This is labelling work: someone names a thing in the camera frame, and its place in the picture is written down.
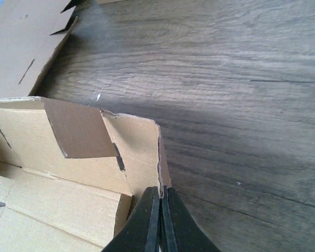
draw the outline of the wooden table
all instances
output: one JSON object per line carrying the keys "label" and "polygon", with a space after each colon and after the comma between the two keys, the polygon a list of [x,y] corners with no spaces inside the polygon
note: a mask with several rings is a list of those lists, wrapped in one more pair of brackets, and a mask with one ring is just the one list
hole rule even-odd
{"label": "wooden table", "polygon": [[315,1],[93,1],[37,94],[156,120],[222,251],[315,251]]}

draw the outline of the tabletop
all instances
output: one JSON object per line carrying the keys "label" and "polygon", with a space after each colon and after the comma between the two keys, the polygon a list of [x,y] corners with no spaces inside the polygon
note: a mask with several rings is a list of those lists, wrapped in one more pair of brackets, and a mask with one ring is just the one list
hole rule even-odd
{"label": "tabletop", "polygon": [[222,251],[315,251],[315,1],[76,14],[37,95],[156,120],[174,188]]}

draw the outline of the wooden floor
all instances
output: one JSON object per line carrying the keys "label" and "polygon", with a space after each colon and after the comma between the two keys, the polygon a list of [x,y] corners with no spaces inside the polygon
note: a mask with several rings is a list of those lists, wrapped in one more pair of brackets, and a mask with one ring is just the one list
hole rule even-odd
{"label": "wooden floor", "polygon": [[315,0],[82,3],[37,94],[155,119],[223,251],[315,251]]}

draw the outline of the cardboard box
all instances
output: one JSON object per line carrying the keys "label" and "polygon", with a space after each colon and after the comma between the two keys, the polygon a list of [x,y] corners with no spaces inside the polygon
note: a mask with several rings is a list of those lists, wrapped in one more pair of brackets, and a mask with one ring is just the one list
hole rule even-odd
{"label": "cardboard box", "polygon": [[132,197],[171,186],[152,120],[27,97],[0,100],[0,251],[101,251]]}
{"label": "cardboard box", "polygon": [[0,98],[35,91],[77,21],[74,3],[0,0]]}

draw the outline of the wood grain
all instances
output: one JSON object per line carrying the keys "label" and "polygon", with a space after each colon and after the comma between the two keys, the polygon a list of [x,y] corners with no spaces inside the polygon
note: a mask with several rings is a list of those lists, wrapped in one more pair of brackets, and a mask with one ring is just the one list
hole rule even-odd
{"label": "wood grain", "polygon": [[82,3],[38,95],[155,119],[222,251],[315,251],[315,1]]}

